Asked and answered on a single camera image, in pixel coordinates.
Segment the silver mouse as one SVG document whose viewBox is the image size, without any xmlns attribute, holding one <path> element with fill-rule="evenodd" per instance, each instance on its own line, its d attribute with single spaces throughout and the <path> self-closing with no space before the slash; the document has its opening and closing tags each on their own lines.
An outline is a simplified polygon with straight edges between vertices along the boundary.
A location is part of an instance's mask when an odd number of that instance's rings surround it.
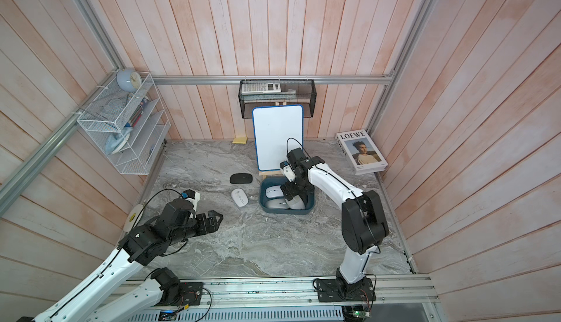
<svg viewBox="0 0 561 322">
<path fill-rule="evenodd" d="M 265 203 L 265 207 L 270 210 L 288 210 L 289 206 L 284 198 L 270 199 Z"/>
</svg>

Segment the light grey mouse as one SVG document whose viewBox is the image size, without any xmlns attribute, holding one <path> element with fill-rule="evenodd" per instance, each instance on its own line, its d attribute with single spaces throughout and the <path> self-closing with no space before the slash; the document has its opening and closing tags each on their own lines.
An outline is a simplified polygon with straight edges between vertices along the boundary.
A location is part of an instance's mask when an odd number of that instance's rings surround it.
<svg viewBox="0 0 561 322">
<path fill-rule="evenodd" d="M 287 200 L 286 203 L 291 210 L 304 210 L 306 208 L 305 202 L 300 196 L 295 196 L 292 200 Z"/>
</svg>

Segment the slim white mouse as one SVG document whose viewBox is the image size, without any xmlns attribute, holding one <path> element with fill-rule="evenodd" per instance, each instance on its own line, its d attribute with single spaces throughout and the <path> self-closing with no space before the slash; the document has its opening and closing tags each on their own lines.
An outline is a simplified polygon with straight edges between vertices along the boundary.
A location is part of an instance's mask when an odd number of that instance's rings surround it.
<svg viewBox="0 0 561 322">
<path fill-rule="evenodd" d="M 281 186 L 271 186 L 265 190 L 265 196 L 268 199 L 277 199 L 277 198 L 283 198 L 284 194 L 281 189 Z"/>
</svg>

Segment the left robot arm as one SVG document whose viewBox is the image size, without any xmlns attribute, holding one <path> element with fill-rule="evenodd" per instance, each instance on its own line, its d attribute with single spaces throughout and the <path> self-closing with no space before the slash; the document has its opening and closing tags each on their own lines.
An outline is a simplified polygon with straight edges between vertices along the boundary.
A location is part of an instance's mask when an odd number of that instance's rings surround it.
<svg viewBox="0 0 561 322">
<path fill-rule="evenodd" d="M 135 290 L 106 303 L 117 288 L 164 256 L 170 246 L 218 231 L 223 219 L 214 210 L 197 213 L 196 199 L 172 200 L 160 215 L 132 228 L 87 278 L 34 321 L 125 321 L 148 307 L 184 301 L 181 281 L 168 268 L 161 268 Z"/>
</svg>

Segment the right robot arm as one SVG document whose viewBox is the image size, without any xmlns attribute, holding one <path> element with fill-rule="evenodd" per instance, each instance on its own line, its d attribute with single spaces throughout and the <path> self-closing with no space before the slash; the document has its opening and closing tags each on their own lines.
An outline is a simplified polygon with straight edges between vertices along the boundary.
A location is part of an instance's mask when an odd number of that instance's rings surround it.
<svg viewBox="0 0 561 322">
<path fill-rule="evenodd" d="M 353 186 L 331 170 L 322 158 L 310 157 L 302 148 L 289 151 L 280 169 L 287 179 L 280 189 L 290 205 L 306 200 L 319 189 L 341 210 L 345 256 L 334 279 L 314 279 L 318 300 L 374 302 L 375 285 L 365 270 L 369 258 L 381 252 L 380 245 L 389 234 L 379 194 Z"/>
</svg>

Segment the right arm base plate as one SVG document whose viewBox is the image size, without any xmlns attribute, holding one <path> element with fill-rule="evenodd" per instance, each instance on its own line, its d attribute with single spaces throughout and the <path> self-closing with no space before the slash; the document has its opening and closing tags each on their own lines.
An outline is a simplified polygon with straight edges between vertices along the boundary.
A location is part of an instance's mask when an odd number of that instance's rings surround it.
<svg viewBox="0 0 561 322">
<path fill-rule="evenodd" d="M 320 302 L 374 302 L 375 288 L 370 278 L 348 284 L 344 279 L 320 279 L 313 281 Z"/>
</svg>

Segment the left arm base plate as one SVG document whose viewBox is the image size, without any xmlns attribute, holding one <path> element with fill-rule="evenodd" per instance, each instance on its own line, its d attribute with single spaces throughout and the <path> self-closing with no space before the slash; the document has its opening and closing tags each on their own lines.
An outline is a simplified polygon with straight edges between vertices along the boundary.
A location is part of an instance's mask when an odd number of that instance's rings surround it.
<svg viewBox="0 0 561 322">
<path fill-rule="evenodd" d="M 203 282 L 182 282 L 168 268 L 155 269 L 147 278 L 154 279 L 162 291 L 162 297 L 156 306 L 200 304 Z"/>
</svg>

